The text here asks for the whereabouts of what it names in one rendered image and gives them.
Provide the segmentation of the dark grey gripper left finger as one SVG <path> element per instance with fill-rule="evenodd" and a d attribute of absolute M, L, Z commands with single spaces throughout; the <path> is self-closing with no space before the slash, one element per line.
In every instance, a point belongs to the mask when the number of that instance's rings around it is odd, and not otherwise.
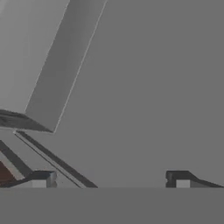
<path fill-rule="evenodd" d="M 53 188 L 57 186 L 57 173 L 55 171 L 33 171 L 25 178 L 6 182 L 0 188 Z"/>

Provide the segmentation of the grey fridge door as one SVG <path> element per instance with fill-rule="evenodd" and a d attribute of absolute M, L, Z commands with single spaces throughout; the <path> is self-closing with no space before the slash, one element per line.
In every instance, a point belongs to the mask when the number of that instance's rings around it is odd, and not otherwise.
<path fill-rule="evenodd" d="M 0 129 L 57 129 L 107 1 L 0 0 Z"/>

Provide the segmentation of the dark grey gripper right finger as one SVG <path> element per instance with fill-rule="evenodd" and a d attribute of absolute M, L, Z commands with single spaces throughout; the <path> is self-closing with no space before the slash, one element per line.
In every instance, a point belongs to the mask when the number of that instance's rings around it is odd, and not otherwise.
<path fill-rule="evenodd" d="M 166 188 L 196 188 L 196 187 L 214 187 L 222 188 L 218 185 L 204 179 L 197 178 L 190 171 L 167 171 L 165 173 Z"/>

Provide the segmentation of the grey fridge body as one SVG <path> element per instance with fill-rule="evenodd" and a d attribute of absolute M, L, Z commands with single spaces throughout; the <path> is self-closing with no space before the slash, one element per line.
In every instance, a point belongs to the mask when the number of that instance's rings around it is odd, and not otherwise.
<path fill-rule="evenodd" d="M 96 183 L 23 131 L 0 132 L 0 159 L 16 179 L 34 171 L 54 171 L 57 187 L 97 188 Z"/>

